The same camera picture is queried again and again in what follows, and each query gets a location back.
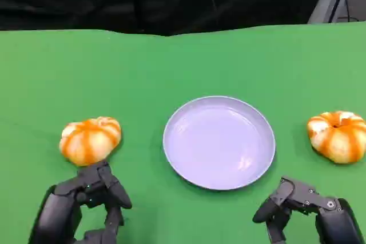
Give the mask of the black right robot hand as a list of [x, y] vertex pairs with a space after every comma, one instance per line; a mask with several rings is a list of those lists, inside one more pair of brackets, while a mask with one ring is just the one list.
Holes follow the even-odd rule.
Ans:
[[265, 223], [271, 243], [285, 243], [284, 228], [292, 212], [315, 213], [320, 243], [365, 243], [355, 214], [344, 198], [327, 197], [314, 186], [289, 177], [260, 205], [252, 221]]

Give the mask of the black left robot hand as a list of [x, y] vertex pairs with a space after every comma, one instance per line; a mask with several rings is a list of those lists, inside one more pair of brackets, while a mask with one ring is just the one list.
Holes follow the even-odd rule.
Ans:
[[[105, 227], [86, 231], [77, 240], [74, 235], [82, 219], [83, 205], [90, 209], [103, 205], [107, 212]], [[99, 161], [47, 190], [29, 243], [116, 243], [118, 229], [124, 225], [122, 209], [131, 208], [131, 200], [108, 162]]]

